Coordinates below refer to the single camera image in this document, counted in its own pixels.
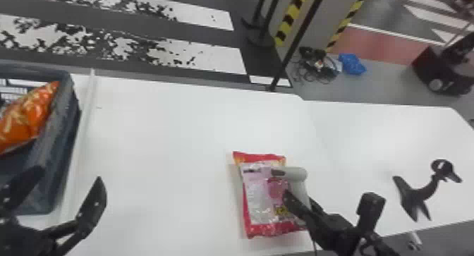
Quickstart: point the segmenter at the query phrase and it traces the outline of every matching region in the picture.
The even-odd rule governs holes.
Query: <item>black bracket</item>
[[[15,209],[44,176],[44,169],[28,169],[0,185],[0,255],[64,256],[94,230],[107,205],[107,191],[97,177],[74,220],[37,230],[22,226]],[[57,240],[69,236],[63,243]]]
[[[462,182],[461,178],[454,173],[454,167],[450,161],[437,159],[431,163],[431,169],[434,171],[434,174],[431,176],[430,183],[420,189],[412,189],[400,176],[393,177],[395,185],[400,192],[401,206],[414,221],[418,221],[418,210],[421,210],[431,220],[425,200],[433,196],[440,180],[447,181],[447,178],[449,178],[456,183]]]
[[[361,255],[367,255],[366,250],[372,248],[376,256],[399,256],[375,233],[375,226],[385,206],[385,199],[375,193],[364,193],[361,197],[356,226],[340,214],[327,214],[311,198],[311,208],[306,207],[288,190],[284,191],[283,203],[289,212],[306,223],[311,240],[323,250],[334,251],[338,256],[352,256],[361,240],[365,239],[365,243],[359,247]]]

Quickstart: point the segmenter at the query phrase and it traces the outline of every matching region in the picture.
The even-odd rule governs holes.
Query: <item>metal pole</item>
[[[283,63],[281,65],[281,68],[278,70],[278,73],[276,73],[275,77],[273,78],[272,84],[267,87],[268,91],[274,92],[275,87],[277,87],[278,81],[280,81],[281,75],[285,72],[285,69],[290,62],[291,58],[295,54],[296,49],[298,48],[298,45],[301,42],[301,39],[303,38],[303,35],[306,33],[306,30],[308,29],[308,26],[311,24],[312,18],[315,16],[316,11],[318,8],[321,6],[322,0],[314,0],[312,3],[310,10],[308,11],[308,14],[306,15],[305,19],[303,20],[303,23],[301,24],[301,28],[296,33],[295,39],[293,43],[290,46],[290,49],[285,55],[285,58],[283,60]]]
[[[262,12],[263,3],[265,0],[258,0],[257,7],[250,18],[249,15],[244,14],[241,18],[242,24],[249,29],[256,29],[262,27],[262,18],[260,17],[260,13]]]
[[[262,11],[262,7],[263,7],[263,2],[265,2],[265,0],[258,0],[257,8],[255,9],[255,12],[253,13],[252,23],[255,23],[258,20],[258,17],[260,17],[260,12]]]
[[[270,8],[268,9],[267,16],[265,17],[265,22],[263,26],[258,30],[249,30],[247,32],[247,39],[250,43],[255,46],[270,48],[275,45],[275,41],[272,36],[268,33],[268,27],[270,26],[270,21],[272,21],[275,10],[277,9],[278,2],[280,0],[272,0]]]

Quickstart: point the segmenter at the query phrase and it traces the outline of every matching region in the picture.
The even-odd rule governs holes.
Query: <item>white table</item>
[[[304,102],[294,95],[99,78],[90,119],[75,148],[60,220],[77,212],[95,176],[109,204],[95,232],[71,255],[283,255],[312,250],[306,232],[245,238],[234,150],[283,154],[309,172],[311,197],[356,222],[365,191],[388,199],[385,236],[465,221],[474,132],[446,108]],[[442,183],[433,221],[411,222],[391,176],[425,185],[446,157],[464,183]],[[363,181],[353,179],[357,176]]]

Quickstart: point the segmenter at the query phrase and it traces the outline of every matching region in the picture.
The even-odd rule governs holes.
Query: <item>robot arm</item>
[[[37,230],[18,223],[13,215],[44,175],[34,167],[20,173],[0,188],[0,255],[64,256],[89,236],[107,205],[107,192],[100,177],[94,182],[75,219],[64,224]],[[58,239],[70,236],[59,244]]]
[[[288,181],[289,190],[283,194],[283,203],[289,212],[305,222],[311,240],[324,250],[332,250],[338,256],[352,256],[363,239],[365,244],[359,247],[361,255],[367,255],[365,251],[370,247],[373,247],[377,256],[399,255],[375,233],[375,226],[385,206],[383,197],[364,193],[357,208],[360,217],[357,226],[353,226],[340,214],[327,214],[316,201],[308,197],[305,187],[308,173],[305,169],[272,169],[272,175]]]

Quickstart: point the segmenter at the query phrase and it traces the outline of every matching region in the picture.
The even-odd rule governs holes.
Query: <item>blue plastic bag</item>
[[[367,71],[355,54],[339,54],[338,60],[342,62],[342,68],[348,74],[361,75]]]

